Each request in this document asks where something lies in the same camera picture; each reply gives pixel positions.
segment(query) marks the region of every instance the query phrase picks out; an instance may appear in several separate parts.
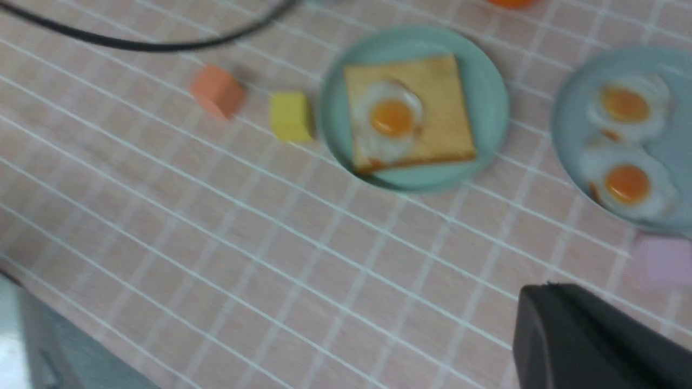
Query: toy fried egg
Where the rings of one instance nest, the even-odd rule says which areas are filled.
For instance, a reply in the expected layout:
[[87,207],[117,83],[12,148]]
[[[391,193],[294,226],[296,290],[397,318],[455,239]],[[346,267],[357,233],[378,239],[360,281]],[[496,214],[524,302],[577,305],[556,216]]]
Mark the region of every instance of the toy fried egg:
[[353,119],[363,155],[388,165],[405,157],[415,146],[423,122],[423,105],[402,84],[380,81],[370,85],[355,104]]
[[603,85],[587,116],[612,141],[641,143],[664,131],[671,92],[658,75],[626,75]]
[[678,203],[666,167],[640,147],[592,143],[583,150],[581,169],[594,199],[624,217],[661,219]]

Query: toast slice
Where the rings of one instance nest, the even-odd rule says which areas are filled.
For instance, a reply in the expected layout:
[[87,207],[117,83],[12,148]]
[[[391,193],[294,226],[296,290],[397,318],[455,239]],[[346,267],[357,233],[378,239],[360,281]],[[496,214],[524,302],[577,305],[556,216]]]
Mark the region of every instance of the toast slice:
[[476,148],[466,112],[462,80],[453,54],[378,65],[349,65],[344,74],[351,112],[370,85],[382,80],[400,82],[418,96],[424,109],[415,146],[395,163],[386,165],[369,161],[354,138],[353,165],[356,173],[370,174],[403,166],[475,159]]

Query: egg white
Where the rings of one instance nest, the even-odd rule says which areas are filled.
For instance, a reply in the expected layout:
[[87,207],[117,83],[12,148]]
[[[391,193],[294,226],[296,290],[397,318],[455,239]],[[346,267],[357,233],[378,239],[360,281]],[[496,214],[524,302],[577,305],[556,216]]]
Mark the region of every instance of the egg white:
[[600,92],[595,94],[587,108],[591,123],[601,131],[608,130],[625,143],[642,143],[663,134],[671,107],[671,91],[658,75],[626,75],[608,83],[639,94],[650,109],[649,117],[640,123],[623,123],[610,118],[601,104]]
[[[373,128],[370,116],[372,110],[383,100],[398,100],[406,104],[413,113],[413,129],[407,136],[393,138],[382,135]],[[363,155],[392,164],[408,155],[415,146],[416,128],[423,122],[423,105],[413,92],[393,81],[381,81],[370,85],[367,93],[353,108],[355,137]]]
[[[651,188],[649,196],[641,203],[621,203],[606,189],[606,176],[619,165],[635,165],[646,173]],[[584,179],[595,186],[601,205],[630,219],[655,221],[665,218],[679,201],[679,193],[666,167],[637,146],[610,141],[592,143],[583,150],[581,169]]]

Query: orange object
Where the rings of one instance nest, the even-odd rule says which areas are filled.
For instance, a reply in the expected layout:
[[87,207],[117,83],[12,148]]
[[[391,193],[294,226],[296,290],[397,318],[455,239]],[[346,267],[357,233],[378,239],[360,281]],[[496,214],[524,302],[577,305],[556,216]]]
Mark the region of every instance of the orange object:
[[535,3],[536,0],[488,0],[491,3],[505,8],[524,8]]
[[199,72],[190,85],[190,93],[205,111],[225,119],[245,100],[245,91],[233,75],[214,65]]

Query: plate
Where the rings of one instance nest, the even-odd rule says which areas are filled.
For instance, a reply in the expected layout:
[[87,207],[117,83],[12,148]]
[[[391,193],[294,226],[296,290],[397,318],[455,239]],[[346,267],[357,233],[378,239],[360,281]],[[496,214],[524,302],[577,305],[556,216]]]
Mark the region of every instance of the plate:
[[[348,64],[381,64],[452,53],[459,62],[466,110],[477,158],[474,162],[399,168],[357,175],[343,70]],[[320,92],[318,131],[334,158],[361,180],[397,192],[434,192],[469,180],[500,150],[507,132],[509,98],[500,72],[483,51],[451,30],[401,26],[383,30],[350,48],[332,66]]]
[[[586,118],[586,107],[598,88],[608,80],[627,73],[655,73],[671,90],[674,108],[661,138],[644,148],[661,161],[680,191],[675,212],[661,221],[641,221],[616,215],[588,195],[588,186],[579,169],[585,142],[598,134]],[[558,160],[589,200],[606,212],[644,230],[658,233],[692,232],[692,55],[672,48],[636,46],[611,51],[583,65],[562,85],[553,106],[551,131]]]

